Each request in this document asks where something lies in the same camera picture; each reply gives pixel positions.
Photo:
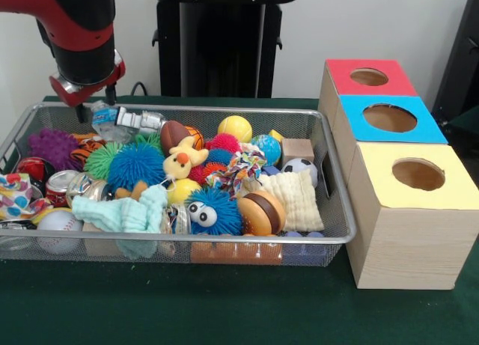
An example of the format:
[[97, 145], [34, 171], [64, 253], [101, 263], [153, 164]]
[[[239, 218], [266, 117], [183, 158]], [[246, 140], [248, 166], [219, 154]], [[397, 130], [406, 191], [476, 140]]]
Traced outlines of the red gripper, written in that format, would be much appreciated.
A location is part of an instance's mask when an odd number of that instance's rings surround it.
[[92, 85], [79, 85], [66, 80], [60, 73], [49, 77], [50, 85], [60, 100], [69, 107], [75, 107], [78, 122], [86, 122], [84, 102], [94, 93], [105, 89], [106, 103], [114, 106], [116, 103], [116, 83], [124, 76], [126, 66], [122, 57], [115, 57], [115, 66], [112, 74], [100, 83]]

